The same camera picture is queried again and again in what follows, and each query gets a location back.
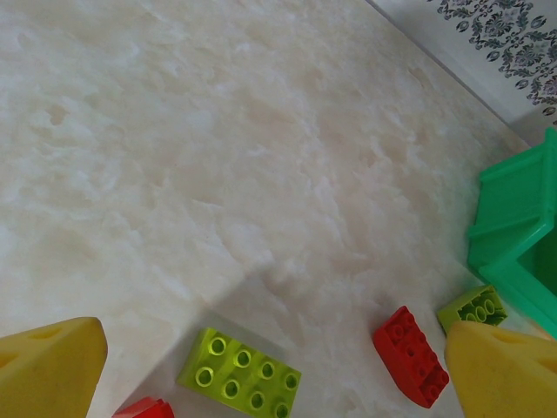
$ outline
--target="green duplo brick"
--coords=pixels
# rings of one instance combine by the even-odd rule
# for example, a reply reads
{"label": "green duplo brick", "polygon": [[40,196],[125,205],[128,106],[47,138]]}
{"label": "green duplo brick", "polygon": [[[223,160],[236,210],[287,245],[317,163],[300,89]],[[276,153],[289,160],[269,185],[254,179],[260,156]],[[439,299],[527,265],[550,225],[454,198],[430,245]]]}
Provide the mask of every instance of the green duplo brick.
{"label": "green duplo brick", "polygon": [[287,418],[302,374],[213,328],[199,332],[178,384],[260,418]]}
{"label": "green duplo brick", "polygon": [[491,285],[475,287],[437,311],[445,333],[456,320],[473,320],[497,326],[506,317],[507,313]]}

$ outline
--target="marble floor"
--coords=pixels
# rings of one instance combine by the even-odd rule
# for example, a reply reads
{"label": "marble floor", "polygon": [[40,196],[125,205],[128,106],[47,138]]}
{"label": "marble floor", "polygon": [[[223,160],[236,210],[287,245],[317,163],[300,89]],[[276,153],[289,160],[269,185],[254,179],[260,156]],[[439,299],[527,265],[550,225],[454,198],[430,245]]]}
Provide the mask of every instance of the marble floor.
{"label": "marble floor", "polygon": [[[478,173],[526,145],[364,0],[4,0],[0,334],[98,316],[90,417],[176,388],[205,325],[303,372],[292,417],[461,416],[370,332],[466,269]],[[507,327],[528,330],[513,313]]]}

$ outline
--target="building block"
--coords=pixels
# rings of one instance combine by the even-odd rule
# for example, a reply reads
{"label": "building block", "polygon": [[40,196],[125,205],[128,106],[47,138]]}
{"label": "building block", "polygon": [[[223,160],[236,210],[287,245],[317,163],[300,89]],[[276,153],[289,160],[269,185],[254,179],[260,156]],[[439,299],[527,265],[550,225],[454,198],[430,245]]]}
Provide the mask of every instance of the building block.
{"label": "building block", "polygon": [[301,373],[214,328],[200,331],[178,384],[258,418],[286,418]]}
{"label": "building block", "polygon": [[0,339],[0,416],[84,418],[108,347],[97,318]]}
{"label": "building block", "polygon": [[466,418],[557,417],[557,342],[458,321],[446,364]]}
{"label": "building block", "polygon": [[112,418],[174,418],[171,406],[162,399],[143,398]]}
{"label": "building block", "polygon": [[445,333],[448,333],[456,320],[472,320],[498,326],[506,317],[505,308],[491,285],[470,289],[437,311],[437,318]]}
{"label": "building block", "polygon": [[373,333],[373,345],[400,391],[421,407],[430,408],[449,375],[407,307],[399,308]]}

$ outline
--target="red block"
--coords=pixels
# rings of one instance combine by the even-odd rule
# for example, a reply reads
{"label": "red block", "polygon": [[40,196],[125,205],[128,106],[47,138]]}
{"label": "red block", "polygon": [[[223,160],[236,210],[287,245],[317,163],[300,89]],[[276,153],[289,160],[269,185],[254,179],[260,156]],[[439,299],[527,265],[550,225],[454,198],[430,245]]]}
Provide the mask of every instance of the red block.
{"label": "red block", "polygon": [[373,333],[373,345],[402,393],[430,408],[449,382],[449,375],[407,307],[399,308]]}
{"label": "red block", "polygon": [[162,399],[143,398],[112,418],[174,418],[171,406]]}

